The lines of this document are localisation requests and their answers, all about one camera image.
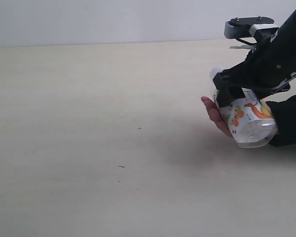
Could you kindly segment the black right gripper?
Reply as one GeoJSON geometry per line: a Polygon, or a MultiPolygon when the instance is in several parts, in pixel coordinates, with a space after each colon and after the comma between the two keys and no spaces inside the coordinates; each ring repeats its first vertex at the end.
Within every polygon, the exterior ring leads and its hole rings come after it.
{"type": "Polygon", "coordinates": [[[243,62],[212,73],[219,108],[245,98],[242,88],[251,89],[262,99],[289,90],[293,79],[296,79],[296,39],[286,37],[264,38],[243,62]]]}

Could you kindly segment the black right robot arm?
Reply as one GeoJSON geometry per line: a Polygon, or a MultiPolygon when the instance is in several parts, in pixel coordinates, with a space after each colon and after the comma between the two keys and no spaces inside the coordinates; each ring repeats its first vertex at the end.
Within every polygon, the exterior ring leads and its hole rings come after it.
{"type": "Polygon", "coordinates": [[[244,88],[258,99],[290,90],[296,79],[296,9],[281,27],[269,17],[232,18],[225,23],[224,36],[251,49],[243,62],[214,76],[220,108],[245,98],[244,88]]]}

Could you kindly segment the person's open hand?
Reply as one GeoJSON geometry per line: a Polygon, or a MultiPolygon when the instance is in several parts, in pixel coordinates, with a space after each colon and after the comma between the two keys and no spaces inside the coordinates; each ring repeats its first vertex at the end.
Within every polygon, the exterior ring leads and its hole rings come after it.
{"type": "Polygon", "coordinates": [[[226,136],[233,138],[214,101],[206,96],[202,96],[201,101],[206,108],[209,119],[215,124],[215,126],[226,136]]]}

